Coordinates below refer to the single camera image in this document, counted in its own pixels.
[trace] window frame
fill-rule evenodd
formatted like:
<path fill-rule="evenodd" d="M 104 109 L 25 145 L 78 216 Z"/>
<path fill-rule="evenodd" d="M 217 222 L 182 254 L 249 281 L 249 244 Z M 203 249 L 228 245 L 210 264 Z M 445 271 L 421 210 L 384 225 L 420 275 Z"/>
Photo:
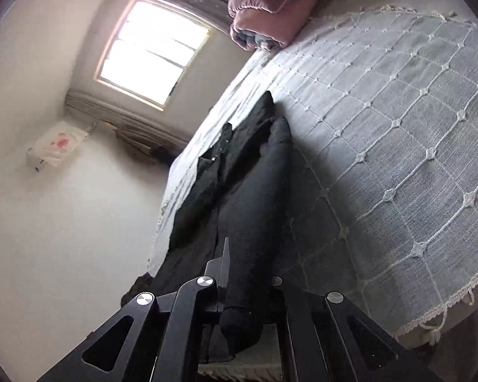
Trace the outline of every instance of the window frame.
<path fill-rule="evenodd" d="M 189 62 L 187 63 L 186 66 L 182 66 L 182 65 L 179 65 L 178 63 L 176 62 L 173 62 L 167 58 L 164 58 L 163 56 L 160 56 L 158 54 L 155 54 L 156 56 L 168 61 L 169 63 L 172 63 L 173 65 L 176 65 L 177 67 L 180 67 L 182 68 L 182 73 L 181 75 L 179 76 L 179 78 L 177 79 L 176 83 L 174 84 L 174 86 L 172 87 L 171 89 L 171 92 L 170 94 L 168 95 L 166 101 L 164 102 L 164 104 L 159 104 L 157 103 L 156 101 L 154 101 L 153 99 L 149 99 L 139 93 L 136 93 L 134 92 L 133 90 L 131 89 L 128 89 L 124 86 L 121 86 L 117 83 L 114 83 L 112 82 L 111 80 L 108 80 L 108 79 L 105 79 L 104 77 L 101 76 L 101 73 L 102 73 L 102 70 L 103 70 L 103 67 L 105 65 L 105 61 L 106 59 L 108 58 L 108 55 L 110 53 L 110 50 L 112 49 L 112 46 L 113 46 L 113 43 L 116 42 L 116 40 L 118 39 L 118 35 L 119 33 L 121 32 L 122 30 L 122 27 L 124 26 L 124 24 L 127 22 L 127 18 L 129 16 L 129 14 L 131 13 L 132 9 L 134 8 L 134 6 L 136 5 L 136 3 L 139 3 L 139 2 L 142 2 L 142 1 L 145 1 L 145 2 L 148 2 L 150 4 L 154 4 L 154 5 L 157 5 L 158 7 L 160 8 L 163 8 L 164 10 L 167 10 L 167 11 L 172 11 L 174 13 L 177 13 L 178 15 L 181 15 L 181 16 L 184 16 L 186 17 L 188 20 L 192 21 L 193 23 L 196 23 L 198 24 L 199 26 L 203 26 L 205 28 L 207 28 L 207 36 L 203 39 L 202 43 L 200 44 L 200 46 L 196 49 L 193 49 L 191 47 L 192 50 L 194 50 L 194 53 L 193 53 L 193 56 L 191 57 L 191 59 L 189 60 Z M 199 19 L 198 17 L 192 15 L 191 13 L 187 12 L 187 11 L 184 11 L 182 10 L 181 8 L 179 7 L 176 7 L 176 6 L 173 6 L 173 5 L 170 5 L 164 1 L 161 1 L 161 0 L 129 0 L 128 4 L 126 5 L 126 7 L 124 8 L 120 18 L 118 19 L 115 27 L 113 28 L 113 32 L 111 34 L 111 36 L 108 38 L 108 41 L 106 42 L 106 45 L 105 45 L 105 49 L 103 50 L 102 52 L 102 55 L 99 59 L 99 63 L 97 65 L 97 69 L 94 73 L 94 80 L 98 83 L 101 83 L 105 86 L 108 86 L 109 88 L 112 88 L 114 90 L 117 90 L 121 93 L 124 93 L 128 96 L 131 96 L 132 98 L 138 100 L 138 101 L 141 101 L 142 103 L 145 103 L 151 107 L 153 107 L 154 109 L 156 110 L 159 110 L 161 112 L 163 112 L 165 110 L 165 108 L 167 108 L 170 104 L 170 101 L 172 99 L 172 95 L 174 94 L 174 91 L 177 87 L 177 85 L 181 82 L 181 80 L 184 78 L 186 72 L 187 72 L 187 69 L 191 66 L 191 64 L 193 63 L 193 61 L 195 60 L 195 58 L 198 56 L 198 54 L 200 53 L 200 50 L 202 49 L 202 47 L 207 43 L 207 40 L 209 39 L 209 37 L 212 35 L 212 33 L 214 32 L 214 29 L 207 23 L 205 23 L 203 20 Z"/>

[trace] wall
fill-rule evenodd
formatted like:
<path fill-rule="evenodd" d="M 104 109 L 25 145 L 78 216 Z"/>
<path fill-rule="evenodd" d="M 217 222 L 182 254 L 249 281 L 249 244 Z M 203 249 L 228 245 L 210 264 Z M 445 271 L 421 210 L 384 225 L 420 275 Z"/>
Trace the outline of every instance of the wall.
<path fill-rule="evenodd" d="M 71 89 L 132 111 L 172 135 L 189 140 L 251 53 L 239 48 L 228 35 L 212 30 L 164 111 L 154 109 L 93 79 L 106 43 L 129 1 L 107 0 L 101 7 L 78 58 Z"/>
<path fill-rule="evenodd" d="M 0 25 L 0 363 L 33 382 L 119 308 L 145 272 L 166 183 L 112 133 L 57 169 L 25 150 L 62 115 L 102 0 L 19 0 Z"/>

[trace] mattress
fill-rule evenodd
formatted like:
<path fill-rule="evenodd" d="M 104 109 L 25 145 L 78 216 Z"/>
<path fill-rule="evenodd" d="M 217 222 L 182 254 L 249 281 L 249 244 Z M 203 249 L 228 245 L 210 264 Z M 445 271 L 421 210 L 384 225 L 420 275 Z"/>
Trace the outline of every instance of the mattress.
<path fill-rule="evenodd" d="M 478 283 L 472 12 L 462 0 L 331 0 L 286 50 L 255 53 L 172 165 L 152 275 L 198 157 L 266 90 L 296 146 L 276 272 L 341 291 L 394 337 L 425 323 L 438 333 Z"/>

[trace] metal bolt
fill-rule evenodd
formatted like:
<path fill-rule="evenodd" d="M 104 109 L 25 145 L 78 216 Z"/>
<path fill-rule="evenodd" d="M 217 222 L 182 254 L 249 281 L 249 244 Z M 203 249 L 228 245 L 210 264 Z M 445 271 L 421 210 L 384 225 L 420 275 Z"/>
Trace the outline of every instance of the metal bolt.
<path fill-rule="evenodd" d="M 199 277 L 197 279 L 197 283 L 198 283 L 199 286 L 208 287 L 212 283 L 214 283 L 214 279 L 212 277 L 207 276 L 207 275 L 203 275 L 202 277 Z"/>
<path fill-rule="evenodd" d="M 328 300 L 331 303 L 339 305 L 344 300 L 344 297 L 337 291 L 332 291 L 331 293 L 328 294 Z"/>
<path fill-rule="evenodd" d="M 283 279 L 279 277 L 278 275 L 273 275 L 273 279 L 271 280 L 271 285 L 273 287 L 278 287 L 283 283 Z"/>
<path fill-rule="evenodd" d="M 154 300 L 154 295 L 152 293 L 141 293 L 136 296 L 136 302 L 141 306 L 150 305 Z"/>

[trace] bright window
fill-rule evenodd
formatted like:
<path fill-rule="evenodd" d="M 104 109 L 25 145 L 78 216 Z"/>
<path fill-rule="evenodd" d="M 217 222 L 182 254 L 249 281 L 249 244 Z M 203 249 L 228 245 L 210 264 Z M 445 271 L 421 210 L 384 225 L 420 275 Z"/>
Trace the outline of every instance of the bright window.
<path fill-rule="evenodd" d="M 98 80 L 162 108 L 208 33 L 208 27 L 183 13 L 135 0 L 108 47 Z"/>

